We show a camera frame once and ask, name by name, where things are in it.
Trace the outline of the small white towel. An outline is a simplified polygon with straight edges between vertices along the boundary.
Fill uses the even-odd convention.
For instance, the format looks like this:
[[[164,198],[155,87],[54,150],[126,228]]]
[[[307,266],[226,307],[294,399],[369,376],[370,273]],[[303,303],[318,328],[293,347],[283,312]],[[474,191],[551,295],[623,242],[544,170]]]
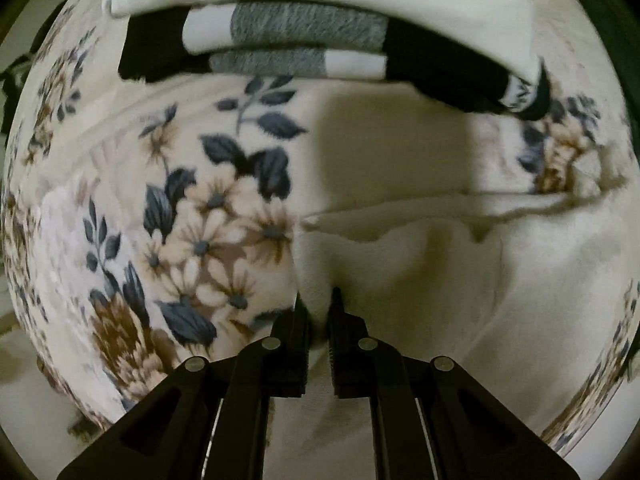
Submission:
[[[332,289],[372,335],[446,354],[561,455],[616,390],[639,328],[639,165],[618,145],[556,195],[448,195],[318,214],[294,268],[318,322]]]

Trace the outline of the floral bed quilt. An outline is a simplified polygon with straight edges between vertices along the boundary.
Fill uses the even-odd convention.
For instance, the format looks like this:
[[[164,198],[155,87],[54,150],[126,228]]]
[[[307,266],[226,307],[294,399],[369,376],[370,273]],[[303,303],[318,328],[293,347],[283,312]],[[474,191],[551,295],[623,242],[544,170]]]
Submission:
[[[2,190],[9,291],[52,385],[102,428],[183,360],[234,356],[303,300],[306,219],[556,195],[592,148],[632,151],[620,83],[577,0],[278,0],[398,18],[526,80],[542,64],[552,101],[538,120],[462,112],[402,82],[119,76],[133,16],[244,1],[70,0],[18,103]]]

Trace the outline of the black folded garment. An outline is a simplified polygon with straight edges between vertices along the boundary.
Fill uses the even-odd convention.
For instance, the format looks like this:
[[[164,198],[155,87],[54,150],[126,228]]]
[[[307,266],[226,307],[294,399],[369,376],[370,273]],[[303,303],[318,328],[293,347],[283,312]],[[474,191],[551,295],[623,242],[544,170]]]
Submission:
[[[218,73],[204,55],[183,47],[182,26],[189,11],[197,8],[201,6],[175,6],[130,18],[119,76],[159,82],[180,74]],[[468,113],[509,113],[538,120],[550,110],[551,86],[542,64],[537,65],[533,79],[526,80],[463,44],[398,18],[389,19],[383,46],[385,78],[356,81],[411,84],[424,96]]]

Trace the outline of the grey white folded sock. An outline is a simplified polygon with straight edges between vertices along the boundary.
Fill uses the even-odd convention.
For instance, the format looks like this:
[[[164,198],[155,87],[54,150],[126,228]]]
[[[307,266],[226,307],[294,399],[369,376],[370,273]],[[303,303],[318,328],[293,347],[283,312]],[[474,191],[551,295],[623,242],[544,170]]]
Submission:
[[[382,80],[390,19],[316,2],[249,1],[192,9],[183,47],[218,73]]]

